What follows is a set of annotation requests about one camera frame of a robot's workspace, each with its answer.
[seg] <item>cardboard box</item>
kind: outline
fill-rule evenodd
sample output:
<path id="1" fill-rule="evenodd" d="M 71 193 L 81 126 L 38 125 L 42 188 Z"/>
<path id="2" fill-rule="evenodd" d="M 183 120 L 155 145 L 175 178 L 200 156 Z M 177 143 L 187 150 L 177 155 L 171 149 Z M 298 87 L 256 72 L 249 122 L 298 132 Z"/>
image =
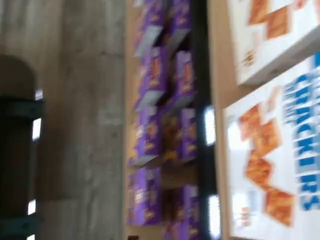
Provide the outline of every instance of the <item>cardboard box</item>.
<path id="1" fill-rule="evenodd" d="M 161 110 L 162 116 L 177 114 L 187 107 L 195 97 L 194 70 L 191 52 L 177 52 L 172 69 L 169 69 L 169 91 L 172 93 L 166 105 Z"/>
<path id="2" fill-rule="evenodd" d="M 266 83 L 320 50 L 318 0 L 228 0 L 228 8 L 238 84 Z"/>
<path id="3" fill-rule="evenodd" d="M 178 165 L 197 157 L 196 114 L 193 108 L 184 108 L 178 115 L 171 116 L 162 129 L 165 164 Z"/>
<path id="4" fill-rule="evenodd" d="M 174 191 L 175 219 L 167 223 L 164 238 L 170 240 L 199 240 L 198 187 L 185 185 Z"/>
<path id="5" fill-rule="evenodd" d="M 141 61 L 140 87 L 135 110 L 140 111 L 146 106 L 155 105 L 166 91 L 167 56 L 164 47 L 153 47 Z"/>
<path id="6" fill-rule="evenodd" d="M 147 106 L 139 113 L 136 130 L 137 159 L 133 165 L 143 165 L 158 157 L 161 151 L 160 121 L 157 108 Z"/>
<path id="7" fill-rule="evenodd" d="M 170 22 L 168 55 L 172 56 L 191 31 L 190 0 L 171 0 L 168 18 Z"/>
<path id="8" fill-rule="evenodd" d="M 145 0 L 140 17 L 135 57 L 142 57 L 163 31 L 166 5 L 163 0 Z"/>
<path id="9" fill-rule="evenodd" d="M 134 224 L 137 226 L 161 223 L 161 169 L 141 168 L 135 173 Z"/>
<path id="10" fill-rule="evenodd" d="M 319 239 L 319 60 L 307 58 L 224 110 L 232 237 Z"/>

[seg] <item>concrete floor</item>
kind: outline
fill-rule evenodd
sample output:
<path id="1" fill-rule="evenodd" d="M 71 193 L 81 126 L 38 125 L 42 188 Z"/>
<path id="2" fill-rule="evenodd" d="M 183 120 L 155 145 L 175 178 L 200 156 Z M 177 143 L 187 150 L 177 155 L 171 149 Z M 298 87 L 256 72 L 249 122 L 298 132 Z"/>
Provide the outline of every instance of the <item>concrete floor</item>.
<path id="1" fill-rule="evenodd" d="M 34 70 L 46 102 L 37 240 L 120 240 L 124 0 L 0 0 L 0 52 Z"/>

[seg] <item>dark metal frame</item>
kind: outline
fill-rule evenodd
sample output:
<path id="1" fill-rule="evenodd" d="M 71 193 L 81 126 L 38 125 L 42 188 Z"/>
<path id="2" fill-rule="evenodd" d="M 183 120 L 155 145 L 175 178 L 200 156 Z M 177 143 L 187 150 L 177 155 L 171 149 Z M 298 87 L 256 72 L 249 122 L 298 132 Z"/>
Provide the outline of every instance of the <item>dark metal frame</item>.
<path id="1" fill-rule="evenodd" d="M 200 239 L 212 240 L 209 221 L 209 196 L 217 195 L 215 144 L 207 146 L 205 110 L 214 107 L 211 96 L 208 10 L 206 0 L 191 0 L 191 46 L 195 77 Z"/>

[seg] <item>cracker image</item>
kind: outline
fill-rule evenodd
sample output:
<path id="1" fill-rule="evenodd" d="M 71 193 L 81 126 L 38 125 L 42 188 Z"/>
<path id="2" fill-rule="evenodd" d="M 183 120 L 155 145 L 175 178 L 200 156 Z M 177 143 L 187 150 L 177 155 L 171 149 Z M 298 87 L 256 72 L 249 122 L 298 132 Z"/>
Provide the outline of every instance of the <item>cracker image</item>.
<path id="1" fill-rule="evenodd" d="M 253 136 L 261 126 L 261 114 L 259 104 L 252 107 L 249 111 L 239 118 L 241 140 L 245 141 Z"/>
<path id="2" fill-rule="evenodd" d="M 282 145 L 276 119 L 272 119 L 262 125 L 258 131 L 253 134 L 253 145 L 261 157 Z"/>
<path id="3" fill-rule="evenodd" d="M 294 196 L 275 187 L 266 193 L 265 213 L 278 222 L 291 227 L 293 224 Z"/>
<path id="4" fill-rule="evenodd" d="M 196 128 L 196 124 L 191 124 L 189 127 L 189 136 L 192 139 L 196 139 L 197 137 L 197 128 Z"/>
<path id="5" fill-rule="evenodd" d="M 250 153 L 246 166 L 245 176 L 257 184 L 263 190 L 269 188 L 269 180 L 272 175 L 273 165 L 259 156 L 256 150 Z"/>
<path id="6" fill-rule="evenodd" d="M 268 40 L 283 36 L 290 32 L 290 9 L 289 6 L 271 12 L 267 17 Z"/>
<path id="7" fill-rule="evenodd" d="M 249 25 L 266 22 L 269 13 L 269 0 L 252 0 Z"/>

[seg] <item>white packaging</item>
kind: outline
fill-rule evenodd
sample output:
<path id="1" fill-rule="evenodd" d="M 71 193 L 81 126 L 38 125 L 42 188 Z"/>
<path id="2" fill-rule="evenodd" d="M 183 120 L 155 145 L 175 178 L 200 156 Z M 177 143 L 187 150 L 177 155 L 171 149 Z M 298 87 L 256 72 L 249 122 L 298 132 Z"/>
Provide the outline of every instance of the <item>white packaging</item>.
<path id="1" fill-rule="evenodd" d="M 224 110 L 232 237 L 319 240 L 316 62 L 307 58 Z"/>
<path id="2" fill-rule="evenodd" d="M 238 84 L 261 84 L 320 50 L 319 0 L 228 0 Z"/>

